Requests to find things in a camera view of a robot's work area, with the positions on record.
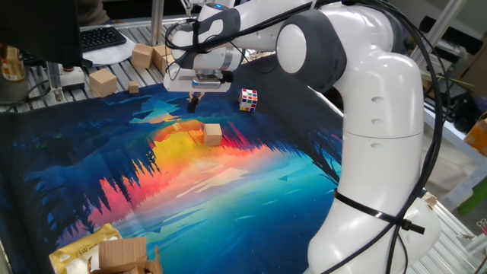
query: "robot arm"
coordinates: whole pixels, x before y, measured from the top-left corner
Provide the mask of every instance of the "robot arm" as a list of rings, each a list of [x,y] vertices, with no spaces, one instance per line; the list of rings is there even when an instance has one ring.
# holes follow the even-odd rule
[[[191,11],[196,5],[216,4],[231,8],[234,6],[235,0],[181,0],[181,4],[183,4],[186,14],[191,17]]]
[[[191,27],[177,31],[173,43],[186,48],[173,50],[177,64],[168,69],[164,85],[168,91],[225,92],[231,83],[224,80],[224,72],[235,70],[242,59],[234,45],[276,50],[279,65],[290,77],[316,90],[335,86],[343,97],[344,142],[338,192],[396,216],[419,176],[424,122],[419,67],[391,52],[398,40],[395,23],[372,8],[335,3],[234,37],[310,2],[259,0],[222,10],[205,6],[197,32],[200,53],[185,50],[194,44]],[[424,235],[400,232],[409,239],[405,245],[409,262],[414,263],[438,240],[440,225],[436,214],[421,201],[413,204],[409,214],[411,221],[426,228]],[[387,225],[335,199],[310,242],[305,273],[321,274],[335,266]],[[384,273],[391,234],[334,273]],[[405,267],[404,252],[399,247],[394,254],[393,269],[397,272]]]

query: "keyboard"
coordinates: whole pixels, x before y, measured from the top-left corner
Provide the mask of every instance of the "keyboard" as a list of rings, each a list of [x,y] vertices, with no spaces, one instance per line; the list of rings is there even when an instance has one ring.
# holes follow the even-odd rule
[[[85,30],[80,32],[81,35],[81,51],[83,53],[96,49],[104,49],[110,46],[118,46],[127,42],[127,39],[115,29],[115,27],[99,27],[93,30]],[[39,65],[44,61],[36,56],[22,52],[24,65]]]

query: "table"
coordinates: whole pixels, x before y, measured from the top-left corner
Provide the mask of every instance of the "table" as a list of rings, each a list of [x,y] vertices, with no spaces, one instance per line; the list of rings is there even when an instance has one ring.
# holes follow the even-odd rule
[[[164,20],[163,36],[167,30],[168,25],[173,24],[177,19]],[[150,21],[117,24],[115,27],[125,34],[129,39],[137,43],[150,43],[151,30]],[[57,102],[53,94],[49,94],[42,100],[35,100],[28,104],[22,104],[15,108],[18,113],[23,113],[31,110],[36,110],[43,107],[49,107],[56,104],[63,104],[66,102],[73,102],[79,100],[86,100],[96,97],[89,89],[89,74],[96,72],[99,69],[109,69],[117,76],[117,92],[126,91],[129,81],[137,81],[141,87],[151,84],[159,84],[163,81],[161,72],[152,65],[149,69],[137,68],[132,66],[130,60],[126,60],[116,65],[105,65],[99,68],[84,68],[85,72],[85,88],[64,92],[65,100]],[[46,73],[39,67],[28,69],[28,83],[34,86],[41,81],[46,80]],[[39,95],[41,89],[36,89],[31,96]],[[4,107],[0,107],[0,112],[5,111]],[[410,266],[407,270],[408,274],[437,274],[437,273],[473,273],[476,267],[481,263],[477,258],[470,256],[456,239],[458,234],[466,234],[473,236],[472,232],[460,223],[442,204],[437,204],[434,207],[441,220],[441,236],[439,241],[430,250],[430,252],[420,261]]]

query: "wooden cube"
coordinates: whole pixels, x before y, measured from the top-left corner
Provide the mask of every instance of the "wooden cube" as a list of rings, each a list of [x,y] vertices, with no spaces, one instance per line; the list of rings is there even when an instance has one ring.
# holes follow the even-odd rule
[[[90,90],[102,98],[114,94],[116,76],[105,68],[90,74]]]
[[[167,56],[158,56],[157,53],[154,54],[154,65],[161,70],[163,76],[166,75],[166,69],[172,62],[174,62],[172,54]]]
[[[152,47],[137,44],[132,51],[132,65],[148,69],[152,63]]]
[[[138,93],[138,82],[136,81],[129,82],[129,93]]]
[[[204,127],[205,145],[214,146],[221,144],[220,124],[205,124]]]
[[[172,51],[170,48],[168,48],[166,45],[160,45],[160,46],[155,46],[154,47],[154,57],[159,56],[159,57],[164,57],[171,55]]]

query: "monitor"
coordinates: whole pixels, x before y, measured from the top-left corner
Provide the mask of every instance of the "monitor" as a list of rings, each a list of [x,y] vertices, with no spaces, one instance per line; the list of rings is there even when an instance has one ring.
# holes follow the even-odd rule
[[[83,61],[75,0],[0,0],[0,43],[67,66]]]

